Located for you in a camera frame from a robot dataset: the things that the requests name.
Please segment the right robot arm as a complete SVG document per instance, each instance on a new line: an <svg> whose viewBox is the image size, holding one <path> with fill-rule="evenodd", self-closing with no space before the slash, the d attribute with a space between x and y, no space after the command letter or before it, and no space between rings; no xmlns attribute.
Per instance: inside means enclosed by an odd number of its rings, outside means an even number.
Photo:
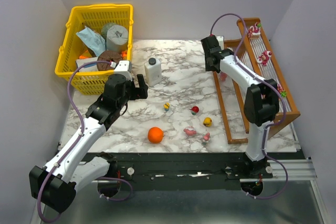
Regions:
<svg viewBox="0 0 336 224"><path fill-rule="evenodd" d="M202 39L201 44L205 54L205 70L226 73L246 91L244 115L249 122L249 133L243 167L246 174L260 173L267 167L269 128L279 112L277 83L251 71L231 50L222 49L216 36Z"/></svg>

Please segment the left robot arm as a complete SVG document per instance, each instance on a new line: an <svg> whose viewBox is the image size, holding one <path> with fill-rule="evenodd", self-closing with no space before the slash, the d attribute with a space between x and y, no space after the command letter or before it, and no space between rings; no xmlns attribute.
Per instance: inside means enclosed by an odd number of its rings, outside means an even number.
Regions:
<svg viewBox="0 0 336 224"><path fill-rule="evenodd" d="M142 74L137 75L138 86L122 74L108 77L103 93L80 118L81 126L68 143L42 168L34 166L29 172L33 198L59 214L73 202L79 183L74 172L91 146L122 116L129 101L146 99L148 86Z"/></svg>

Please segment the yellow plastic basket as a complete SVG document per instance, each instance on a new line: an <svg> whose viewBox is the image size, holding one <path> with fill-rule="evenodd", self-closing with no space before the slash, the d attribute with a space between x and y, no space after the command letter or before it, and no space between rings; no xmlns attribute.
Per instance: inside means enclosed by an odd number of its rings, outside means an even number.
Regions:
<svg viewBox="0 0 336 224"><path fill-rule="evenodd" d="M75 6L66 23L55 74L83 95L101 94L114 68L102 60L132 59L133 6Z"/></svg>

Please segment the pink strawberry bear toy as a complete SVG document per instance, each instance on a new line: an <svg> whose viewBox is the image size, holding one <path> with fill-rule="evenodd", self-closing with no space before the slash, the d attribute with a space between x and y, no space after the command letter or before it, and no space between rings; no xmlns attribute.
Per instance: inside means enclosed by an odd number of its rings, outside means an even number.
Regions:
<svg viewBox="0 0 336 224"><path fill-rule="evenodd" d="M257 58L257 63L259 65L266 66L271 57L272 57L272 52L269 50L265 50Z"/></svg>

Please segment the white bottle black cap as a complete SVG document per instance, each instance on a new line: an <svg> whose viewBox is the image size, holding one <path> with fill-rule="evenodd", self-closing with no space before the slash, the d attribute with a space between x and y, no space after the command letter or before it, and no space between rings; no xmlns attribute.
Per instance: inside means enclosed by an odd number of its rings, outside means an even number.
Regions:
<svg viewBox="0 0 336 224"><path fill-rule="evenodd" d="M157 58L149 58L144 64L146 81L150 87L162 81L161 62Z"/></svg>

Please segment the pink white toy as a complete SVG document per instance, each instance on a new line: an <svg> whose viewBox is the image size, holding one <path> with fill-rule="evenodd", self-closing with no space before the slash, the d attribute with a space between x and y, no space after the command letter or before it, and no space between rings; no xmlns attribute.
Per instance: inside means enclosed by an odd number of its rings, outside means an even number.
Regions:
<svg viewBox="0 0 336 224"><path fill-rule="evenodd" d="M183 132L187 135L187 136L194 136L197 134L196 129L194 129L192 126L188 126L186 127Z"/></svg>

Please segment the pink bunny figure toy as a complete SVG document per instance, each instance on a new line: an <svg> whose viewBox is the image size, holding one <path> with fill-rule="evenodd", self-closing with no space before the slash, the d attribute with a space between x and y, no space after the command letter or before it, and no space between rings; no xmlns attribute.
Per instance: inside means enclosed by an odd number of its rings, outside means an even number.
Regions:
<svg viewBox="0 0 336 224"><path fill-rule="evenodd" d="M210 132L207 132L202 138L202 145L207 145L211 138Z"/></svg>

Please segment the red hat figure toy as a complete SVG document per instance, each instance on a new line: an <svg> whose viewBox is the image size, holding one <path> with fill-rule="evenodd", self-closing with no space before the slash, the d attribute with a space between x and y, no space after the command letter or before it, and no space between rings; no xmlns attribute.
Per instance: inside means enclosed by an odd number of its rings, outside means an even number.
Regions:
<svg viewBox="0 0 336 224"><path fill-rule="evenodd" d="M196 115L199 112L199 107L193 106L190 111L193 115Z"/></svg>

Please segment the red white bear toy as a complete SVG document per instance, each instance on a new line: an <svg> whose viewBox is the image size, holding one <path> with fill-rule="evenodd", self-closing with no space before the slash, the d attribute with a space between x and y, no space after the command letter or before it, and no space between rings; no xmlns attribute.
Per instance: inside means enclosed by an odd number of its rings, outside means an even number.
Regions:
<svg viewBox="0 0 336 224"><path fill-rule="evenodd" d="M261 35L261 23L256 22L251 25L248 29L248 38L249 39L258 39Z"/></svg>

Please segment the pink round toy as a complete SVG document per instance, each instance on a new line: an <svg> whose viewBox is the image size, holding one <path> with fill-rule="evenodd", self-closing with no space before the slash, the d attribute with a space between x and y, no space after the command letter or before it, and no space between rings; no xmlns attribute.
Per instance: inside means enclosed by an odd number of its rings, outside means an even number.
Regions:
<svg viewBox="0 0 336 224"><path fill-rule="evenodd" d="M219 73L219 78L222 82L224 82L227 78L227 74L226 73L223 73L223 72L220 72Z"/></svg>

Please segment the orange fruit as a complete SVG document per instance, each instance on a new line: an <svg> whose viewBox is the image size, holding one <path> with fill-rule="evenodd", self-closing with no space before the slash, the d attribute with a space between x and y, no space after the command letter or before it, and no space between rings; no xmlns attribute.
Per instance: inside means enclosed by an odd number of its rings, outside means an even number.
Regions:
<svg viewBox="0 0 336 224"><path fill-rule="evenodd" d="M152 127L148 131L148 140L153 144L161 143L164 137L164 132L159 127Z"/></svg>

